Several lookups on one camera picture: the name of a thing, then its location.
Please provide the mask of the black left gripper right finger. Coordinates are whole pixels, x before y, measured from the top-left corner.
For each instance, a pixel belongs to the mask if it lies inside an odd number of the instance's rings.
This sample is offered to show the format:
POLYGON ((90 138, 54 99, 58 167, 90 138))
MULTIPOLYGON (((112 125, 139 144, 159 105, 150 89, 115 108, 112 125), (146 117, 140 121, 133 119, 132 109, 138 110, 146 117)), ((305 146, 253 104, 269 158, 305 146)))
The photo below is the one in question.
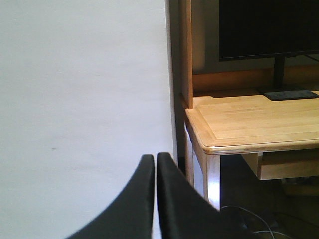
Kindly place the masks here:
POLYGON ((157 154, 157 204, 163 239, 249 238, 194 190, 167 152, 157 154))

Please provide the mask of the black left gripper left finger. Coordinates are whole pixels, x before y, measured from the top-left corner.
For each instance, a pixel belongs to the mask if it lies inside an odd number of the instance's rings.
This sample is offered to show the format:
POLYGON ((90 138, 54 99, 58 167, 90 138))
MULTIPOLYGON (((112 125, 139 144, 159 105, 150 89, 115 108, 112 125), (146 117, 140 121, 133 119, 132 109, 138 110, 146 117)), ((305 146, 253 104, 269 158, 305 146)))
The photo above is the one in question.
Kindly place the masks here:
POLYGON ((70 239, 150 239, 155 200, 155 162, 145 154, 116 199, 70 239))

